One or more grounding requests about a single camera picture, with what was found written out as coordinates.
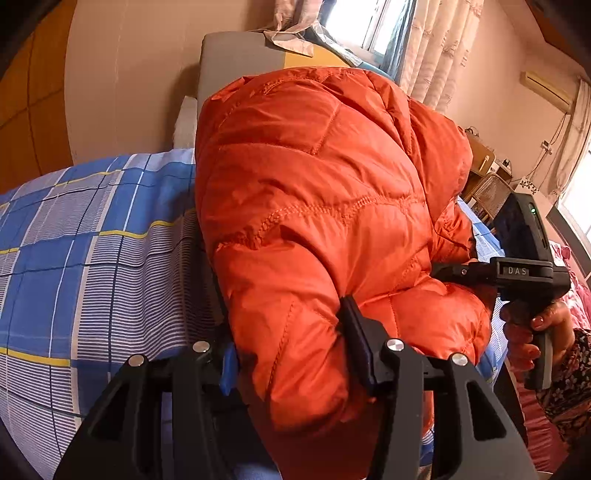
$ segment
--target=air conditioner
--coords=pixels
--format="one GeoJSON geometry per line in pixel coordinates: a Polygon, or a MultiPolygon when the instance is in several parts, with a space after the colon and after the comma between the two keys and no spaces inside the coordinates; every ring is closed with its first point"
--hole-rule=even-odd
{"type": "Polygon", "coordinates": [[[568,93],[549,84],[534,72],[521,72],[521,84],[548,100],[564,113],[570,113],[573,100],[568,93]]]}

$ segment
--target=blue clip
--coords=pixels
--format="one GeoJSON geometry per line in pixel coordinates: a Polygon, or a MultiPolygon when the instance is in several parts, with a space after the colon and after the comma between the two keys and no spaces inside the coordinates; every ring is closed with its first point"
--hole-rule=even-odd
{"type": "Polygon", "coordinates": [[[229,342],[223,353],[222,377],[220,378],[220,390],[228,396],[238,382],[238,355],[236,345],[229,342]]]}

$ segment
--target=device handle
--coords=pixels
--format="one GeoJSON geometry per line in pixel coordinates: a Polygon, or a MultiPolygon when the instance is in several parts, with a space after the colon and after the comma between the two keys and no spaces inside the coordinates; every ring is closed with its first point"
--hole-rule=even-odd
{"type": "Polygon", "coordinates": [[[552,384],[552,338],[548,330],[534,332],[532,345],[540,349],[540,357],[534,360],[534,368],[525,376],[525,388],[528,390],[546,390],[552,384]]]}

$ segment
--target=fingernail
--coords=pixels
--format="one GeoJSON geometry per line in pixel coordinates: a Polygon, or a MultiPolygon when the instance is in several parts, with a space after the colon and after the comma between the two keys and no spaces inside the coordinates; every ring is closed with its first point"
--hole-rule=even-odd
{"type": "Polygon", "coordinates": [[[539,328],[541,328],[544,325],[544,319],[542,317],[536,317],[535,319],[532,320],[531,322],[531,326],[535,329],[538,330],[539,328]]]}

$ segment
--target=window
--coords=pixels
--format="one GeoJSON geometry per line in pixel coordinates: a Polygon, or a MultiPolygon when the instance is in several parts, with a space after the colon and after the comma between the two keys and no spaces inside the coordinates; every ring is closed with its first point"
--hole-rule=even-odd
{"type": "Polygon", "coordinates": [[[360,47],[379,61],[386,53],[405,0],[337,0],[326,29],[346,47],[360,47]]]}
{"type": "Polygon", "coordinates": [[[581,160],[569,186],[558,203],[558,210],[569,223],[585,250],[591,255],[591,151],[581,160]]]}

